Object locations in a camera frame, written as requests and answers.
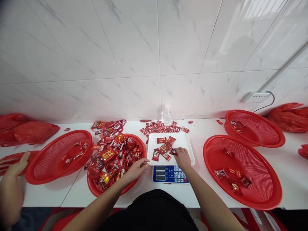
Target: power strip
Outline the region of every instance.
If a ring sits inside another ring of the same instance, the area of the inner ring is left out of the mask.
[[[265,100],[267,100],[270,96],[270,93],[268,92],[250,92],[244,99],[244,103],[262,103]]]

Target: red mesh basket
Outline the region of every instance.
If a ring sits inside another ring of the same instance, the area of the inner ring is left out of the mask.
[[[81,142],[81,145],[75,147],[77,142]],[[84,154],[65,167],[62,158],[65,155],[75,157],[84,143],[88,143]],[[71,131],[58,137],[44,147],[30,163],[26,172],[27,181],[30,184],[45,184],[76,172],[89,160],[93,153],[92,146],[92,136],[86,130]]]
[[[30,151],[30,156],[28,158],[28,165],[31,163],[31,161],[36,157],[37,154],[39,154],[40,151]],[[13,164],[16,164],[17,162],[20,161],[21,157],[25,154],[25,152],[20,152],[20,153],[16,153],[16,154],[12,154],[12,155],[9,155],[9,156],[6,156],[6,157],[3,157],[2,159],[0,159],[0,161],[3,161],[3,160],[7,160],[7,159],[12,159],[12,161],[8,161],[8,162],[5,162],[3,163],[3,165],[13,165]],[[22,171],[22,173],[20,173],[19,175],[24,175],[26,173],[28,169],[28,166],[25,168],[25,170]],[[6,171],[4,172],[0,172],[0,175],[4,175],[6,173]]]
[[[238,133],[230,124],[230,121],[245,123],[241,128],[242,134]],[[226,114],[225,130],[230,136],[241,139],[253,147],[278,148],[285,144],[286,139],[282,131],[268,119],[243,110],[233,110]]]
[[[124,134],[124,137],[125,138],[131,138],[133,140],[133,142],[136,142],[136,144],[139,145],[139,149],[142,151],[142,158],[145,158],[146,149],[145,149],[145,145],[144,145],[143,141],[138,136],[133,135],[133,134]],[[127,185],[125,187],[125,189],[123,190],[121,195],[123,195],[128,190],[130,190],[135,185],[135,183],[138,181],[138,179],[139,179],[139,177],[136,180],[134,180],[133,182],[131,182],[129,185]],[[93,179],[90,179],[88,177],[87,177],[87,180],[88,180],[88,186],[89,186],[90,191],[93,193],[94,196],[99,197],[103,192],[99,187],[97,187],[97,185],[96,185],[97,180],[93,180]]]
[[[235,153],[234,159],[223,153],[224,148]],[[257,210],[271,210],[280,204],[282,188],[275,170],[259,152],[241,140],[227,135],[212,136],[204,144],[203,157],[212,177],[238,202]],[[229,173],[229,167],[247,176],[252,184],[246,189],[234,174]],[[233,193],[226,178],[220,181],[216,177],[213,170],[222,168],[230,180],[238,183],[243,196]]]

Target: cable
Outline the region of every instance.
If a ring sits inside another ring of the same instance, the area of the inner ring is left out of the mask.
[[[271,106],[271,105],[275,102],[275,96],[274,96],[274,94],[273,94],[272,92],[270,92],[270,91],[266,91],[266,92],[269,92],[269,93],[273,96],[273,102],[272,102],[271,104],[265,106],[265,107],[268,107],[268,106]]]

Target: floor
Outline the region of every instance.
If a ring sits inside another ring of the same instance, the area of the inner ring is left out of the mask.
[[[236,213],[243,221],[246,221],[244,214],[242,213],[242,210],[239,208],[235,208],[235,209],[230,209],[233,213]],[[254,215],[254,217],[256,218],[256,221],[259,224],[259,227],[261,229],[261,231],[280,231],[280,229],[278,228],[276,222],[274,221],[274,219],[268,215],[264,213],[257,213],[256,210],[251,209],[252,210],[252,214]],[[188,211],[190,212],[191,216],[193,217],[196,226],[198,227],[199,231],[207,231],[208,229],[206,228],[206,226],[201,222],[201,209],[188,209]]]

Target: white countertop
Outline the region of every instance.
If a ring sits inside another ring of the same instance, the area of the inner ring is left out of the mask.
[[[188,133],[196,164],[193,166],[199,175],[212,187],[229,208],[244,208],[243,204],[230,197],[211,177],[206,169],[203,159],[203,145],[205,141],[217,134],[226,134],[223,125],[216,122],[217,119],[194,119],[194,123],[188,124],[189,120],[176,120],[178,126],[185,126],[190,129]],[[70,131],[85,129],[93,135],[93,142],[97,142],[99,136],[94,136],[90,129],[92,123],[85,124],[58,124],[61,129],[43,145],[21,145],[15,147],[0,148],[0,158],[23,152],[26,150],[40,150],[49,142],[66,133],[65,128]],[[124,126],[123,133],[132,133],[139,136],[144,143],[147,138],[139,130],[145,127],[145,123],[129,121]],[[257,147],[259,151],[275,169],[283,189],[283,199],[279,207],[286,209],[308,209],[308,181],[305,176],[308,174],[308,160],[300,157],[297,150],[301,144],[308,144],[306,133],[284,133],[286,143],[283,147],[270,149]],[[90,192],[87,185],[87,171],[81,169],[74,174],[59,178],[53,182],[42,185],[31,185],[25,183],[25,207],[86,207],[95,196]],[[129,206],[139,195],[153,189],[162,189],[171,194],[187,208],[199,208],[198,201],[190,185],[186,184],[162,184],[154,183],[152,180],[152,167],[144,172],[138,182],[124,195],[120,196],[115,207],[125,208]]]

